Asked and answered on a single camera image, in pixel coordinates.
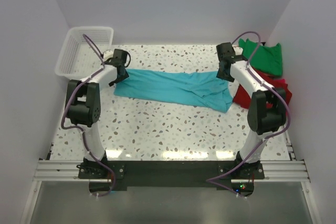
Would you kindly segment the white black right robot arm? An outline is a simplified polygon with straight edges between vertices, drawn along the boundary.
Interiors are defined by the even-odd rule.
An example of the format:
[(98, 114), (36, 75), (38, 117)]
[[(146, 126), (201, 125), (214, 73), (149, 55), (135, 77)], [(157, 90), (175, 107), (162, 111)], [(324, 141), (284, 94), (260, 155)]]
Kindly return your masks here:
[(260, 162), (269, 138), (278, 134), (286, 123), (286, 91), (275, 88), (264, 80), (249, 64), (247, 58), (236, 55), (233, 45), (225, 42), (216, 46), (219, 69), (217, 78), (237, 81), (250, 97), (247, 122), (249, 133), (242, 149), (237, 153), (234, 173), (246, 178)]

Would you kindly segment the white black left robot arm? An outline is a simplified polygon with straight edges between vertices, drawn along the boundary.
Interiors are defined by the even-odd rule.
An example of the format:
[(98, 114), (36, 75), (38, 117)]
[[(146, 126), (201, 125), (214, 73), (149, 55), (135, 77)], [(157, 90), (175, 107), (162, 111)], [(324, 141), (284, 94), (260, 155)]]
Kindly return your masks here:
[(100, 57), (101, 67), (80, 80), (70, 80), (67, 86), (61, 128), (77, 129), (82, 137), (84, 160), (93, 162), (90, 171), (97, 178), (108, 174), (109, 165), (103, 162), (106, 152), (102, 146), (98, 121), (101, 115), (100, 92), (105, 88), (127, 79), (126, 68), (131, 63), (131, 55), (122, 49), (107, 50)]

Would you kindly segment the turquoise t shirt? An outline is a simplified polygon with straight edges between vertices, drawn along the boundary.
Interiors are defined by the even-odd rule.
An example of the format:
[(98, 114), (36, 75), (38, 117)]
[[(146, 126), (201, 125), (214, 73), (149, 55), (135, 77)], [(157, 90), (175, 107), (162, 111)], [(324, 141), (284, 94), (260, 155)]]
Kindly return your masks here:
[(126, 98), (210, 108), (226, 113), (233, 98), (228, 82), (217, 72), (169, 73), (131, 69), (118, 83), (114, 95)]

